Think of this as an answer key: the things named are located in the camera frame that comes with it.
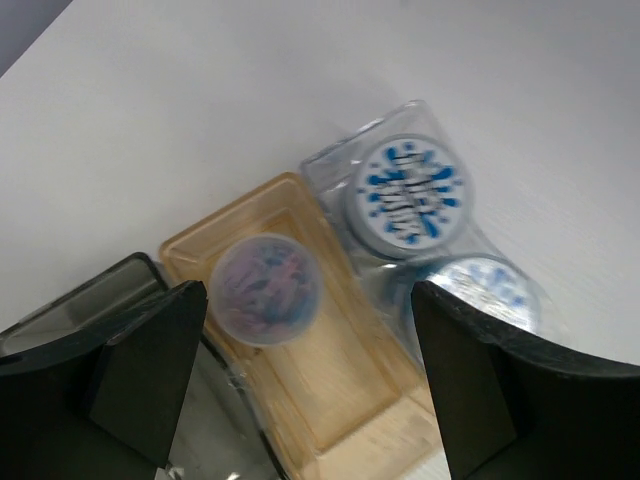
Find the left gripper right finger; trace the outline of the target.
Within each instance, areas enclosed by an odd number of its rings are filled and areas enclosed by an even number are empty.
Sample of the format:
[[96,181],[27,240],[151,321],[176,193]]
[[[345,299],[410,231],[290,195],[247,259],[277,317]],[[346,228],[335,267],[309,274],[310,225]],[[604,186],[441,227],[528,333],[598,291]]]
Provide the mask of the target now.
[[558,345],[431,282],[411,293],[455,479],[635,479],[639,369]]

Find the purple clip jar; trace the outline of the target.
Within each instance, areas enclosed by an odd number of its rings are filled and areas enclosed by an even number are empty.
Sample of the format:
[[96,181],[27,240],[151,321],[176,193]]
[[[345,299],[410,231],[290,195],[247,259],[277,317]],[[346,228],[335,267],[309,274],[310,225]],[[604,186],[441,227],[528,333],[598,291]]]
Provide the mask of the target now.
[[320,266],[310,250],[284,235],[236,242],[217,261],[208,283],[216,325],[252,347],[273,347],[305,333],[323,297]]

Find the blue splash label jar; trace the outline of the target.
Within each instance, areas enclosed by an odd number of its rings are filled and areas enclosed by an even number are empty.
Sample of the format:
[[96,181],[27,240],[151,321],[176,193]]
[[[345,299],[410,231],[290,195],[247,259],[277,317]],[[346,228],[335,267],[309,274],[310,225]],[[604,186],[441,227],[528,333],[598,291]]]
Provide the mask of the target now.
[[468,222],[472,187],[462,161],[425,135],[389,136],[358,154],[343,196],[345,219],[381,257],[424,256]]

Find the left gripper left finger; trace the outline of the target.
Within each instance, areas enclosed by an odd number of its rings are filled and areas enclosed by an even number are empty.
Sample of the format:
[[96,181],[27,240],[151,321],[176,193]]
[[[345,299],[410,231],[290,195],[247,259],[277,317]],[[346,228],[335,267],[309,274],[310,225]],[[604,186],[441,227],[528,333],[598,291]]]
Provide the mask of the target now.
[[4,479],[152,479],[207,310],[199,281],[1,360]]

